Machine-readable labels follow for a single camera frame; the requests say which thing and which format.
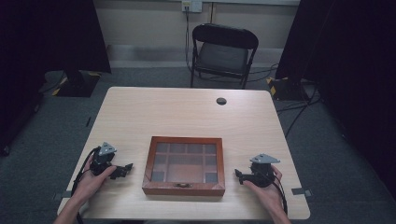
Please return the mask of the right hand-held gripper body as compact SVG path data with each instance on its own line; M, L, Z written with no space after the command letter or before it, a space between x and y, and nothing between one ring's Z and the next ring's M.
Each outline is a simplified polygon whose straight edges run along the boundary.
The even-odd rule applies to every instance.
M251 174L246 177L246 180L252 182L260 188L265 188L275 181L275 174L272 168L273 163L279 163L279 159L261 153L250 159Z

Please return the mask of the person's left hand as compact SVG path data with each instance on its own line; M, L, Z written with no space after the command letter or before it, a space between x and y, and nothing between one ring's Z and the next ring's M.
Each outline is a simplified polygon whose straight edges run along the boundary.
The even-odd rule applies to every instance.
M89 157L84 167L82 178L79 180L78 186L70 198L70 202L77 208L80 208L87 202L101 188L104 181L116 170L115 166L109 166L100 175L94 175L90 170L91 162L92 157Z

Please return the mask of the black curtain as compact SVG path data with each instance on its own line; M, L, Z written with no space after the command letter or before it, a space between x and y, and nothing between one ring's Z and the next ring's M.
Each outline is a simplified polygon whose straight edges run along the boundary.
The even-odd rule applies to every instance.
M319 84L396 200L396 0L300 0L276 75Z
M65 70L111 71L93 0L0 0L0 156Z

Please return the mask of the grey tape strip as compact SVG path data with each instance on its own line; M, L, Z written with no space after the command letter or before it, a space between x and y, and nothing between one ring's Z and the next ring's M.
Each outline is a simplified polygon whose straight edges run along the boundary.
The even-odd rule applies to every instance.
M312 196L312 191L310 189L296 188L296 189L291 189L291 191L293 195L304 195L305 197Z
M70 198L72 196L71 190L55 193L52 197L54 201L61 201L63 198Z

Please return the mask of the black stand base striped tape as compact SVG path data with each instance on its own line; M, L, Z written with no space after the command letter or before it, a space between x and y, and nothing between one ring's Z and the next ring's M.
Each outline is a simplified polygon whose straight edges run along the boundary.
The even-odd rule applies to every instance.
M92 95L101 75L95 72L65 70L64 78L52 93L58 97L86 97Z
M281 79L267 78L267 85L272 97L278 101L307 101L308 96L300 82L285 77Z

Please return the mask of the black folding chair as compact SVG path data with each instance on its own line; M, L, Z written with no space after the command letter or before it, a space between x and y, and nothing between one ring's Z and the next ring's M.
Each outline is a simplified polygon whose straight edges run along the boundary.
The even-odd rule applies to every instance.
M195 73L236 78L244 89L259 46L247 29L204 23L192 30L191 87Z

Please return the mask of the person's right hand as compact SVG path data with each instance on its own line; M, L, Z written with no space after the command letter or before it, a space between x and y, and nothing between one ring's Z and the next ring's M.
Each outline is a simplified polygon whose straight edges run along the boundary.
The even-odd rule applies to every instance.
M270 217L275 218L285 215L285 211L283 209L281 193L277 189L279 187L282 174L275 166L272 166L272 169L276 176L276 180L270 186L259 188L250 181L244 181L243 184L255 193L261 205Z

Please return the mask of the white wall outlet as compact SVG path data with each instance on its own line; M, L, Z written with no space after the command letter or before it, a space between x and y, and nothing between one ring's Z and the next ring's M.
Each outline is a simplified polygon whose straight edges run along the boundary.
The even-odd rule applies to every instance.
M183 12L201 13L203 2L201 0L182 0L181 10Z

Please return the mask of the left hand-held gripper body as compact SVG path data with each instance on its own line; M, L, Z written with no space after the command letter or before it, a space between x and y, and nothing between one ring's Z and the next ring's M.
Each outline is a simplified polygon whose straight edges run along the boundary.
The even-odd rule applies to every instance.
M115 152L116 149L107 142L104 142L100 147L96 148L90 165L92 173L94 175L100 175L106 168L110 167Z

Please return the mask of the wooden box with glass lid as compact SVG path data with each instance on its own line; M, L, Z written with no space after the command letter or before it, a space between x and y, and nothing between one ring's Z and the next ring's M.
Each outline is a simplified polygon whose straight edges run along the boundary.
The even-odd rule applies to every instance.
M222 139L153 136L142 190L146 195L222 197Z

